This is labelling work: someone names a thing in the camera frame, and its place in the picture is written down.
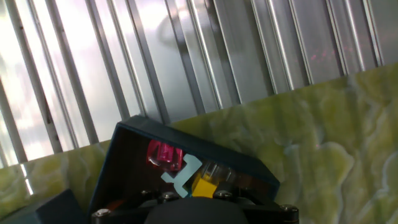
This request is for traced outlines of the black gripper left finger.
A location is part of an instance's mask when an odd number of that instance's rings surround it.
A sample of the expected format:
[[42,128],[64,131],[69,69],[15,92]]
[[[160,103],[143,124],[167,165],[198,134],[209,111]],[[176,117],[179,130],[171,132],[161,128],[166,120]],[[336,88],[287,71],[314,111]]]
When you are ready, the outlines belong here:
[[111,202],[105,208],[95,211],[91,214],[91,223],[145,223],[156,206],[179,198],[173,191],[141,190],[128,199]]

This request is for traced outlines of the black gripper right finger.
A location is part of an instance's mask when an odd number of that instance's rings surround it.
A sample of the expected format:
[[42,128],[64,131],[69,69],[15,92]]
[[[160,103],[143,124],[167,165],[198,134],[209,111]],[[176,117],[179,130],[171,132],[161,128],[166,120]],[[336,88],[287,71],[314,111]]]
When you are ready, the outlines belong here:
[[213,193],[213,198],[237,205],[248,223],[299,224],[299,209],[296,206],[278,205],[254,188],[222,182]]

